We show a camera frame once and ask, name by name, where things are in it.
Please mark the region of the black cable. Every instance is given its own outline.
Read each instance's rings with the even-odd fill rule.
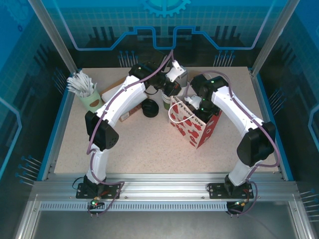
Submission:
[[[84,177],[79,177],[79,178],[77,178],[77,179],[74,180],[74,182],[73,182],[73,184],[72,184],[72,188],[73,188],[73,189],[77,189],[77,188],[74,187],[74,184],[76,183],[76,181],[78,181],[78,180],[81,179],[81,178],[84,178]]]
[[[148,94],[149,96],[152,96],[152,95],[155,95],[158,91],[159,91],[159,90],[157,90],[155,93],[152,93],[152,94],[147,93],[146,91],[144,91],[144,92],[145,92],[145,94]]]

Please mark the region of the red and white gift bag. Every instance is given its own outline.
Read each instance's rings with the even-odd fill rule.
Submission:
[[[174,106],[169,113],[174,121],[182,121],[193,114],[178,97],[174,96],[171,98],[170,106],[172,105]],[[181,135],[186,138],[191,145],[198,148],[211,137],[220,115],[221,111],[218,116],[213,115],[208,123],[204,123],[196,116],[193,116],[182,123],[174,123],[171,120],[169,120],[169,122],[179,130]]]

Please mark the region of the glass panel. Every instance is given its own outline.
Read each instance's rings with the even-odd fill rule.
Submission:
[[[78,67],[131,66],[154,48],[185,66],[251,66],[286,0],[43,3]]]
[[[6,216],[0,218],[0,232],[1,238],[13,238],[31,190],[29,184],[37,176],[38,166],[32,163],[41,164],[69,73],[29,3],[2,3],[0,167],[4,171],[0,173],[0,211]],[[39,163],[21,160],[29,155]]]
[[[300,192],[319,191],[318,12],[318,1],[300,1],[260,72]]]

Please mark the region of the metal post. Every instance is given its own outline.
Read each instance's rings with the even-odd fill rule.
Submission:
[[[78,71],[68,49],[41,0],[28,0],[70,73]]]
[[[252,74],[253,76],[257,76],[261,67],[265,63],[268,55],[270,54],[271,50],[273,49],[276,41],[278,40],[279,36],[281,35],[282,31],[284,30],[287,22],[289,21],[291,15],[294,13],[295,8],[297,7],[300,0],[288,0],[284,9],[282,10],[280,16],[278,17],[274,28],[269,34],[263,48],[261,49],[253,67],[252,67]]]

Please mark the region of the mounting plate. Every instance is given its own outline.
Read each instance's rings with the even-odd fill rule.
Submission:
[[[101,198],[102,199],[113,199],[116,195],[117,190],[120,188],[121,184],[109,186],[109,185],[103,185],[104,191],[108,191],[107,194],[103,195]],[[93,199],[95,198],[96,192],[93,192],[92,189],[90,189],[86,184],[84,183],[79,183],[77,192],[76,192],[76,198],[77,199]]]
[[[249,199],[254,198],[254,193],[251,184],[245,183],[240,187],[240,193],[233,194],[232,196],[228,195],[224,187],[224,183],[209,183],[207,185],[207,191],[209,192],[210,199],[246,199],[247,195],[243,192],[243,190],[247,189],[248,191],[251,190],[251,192],[249,193]]]

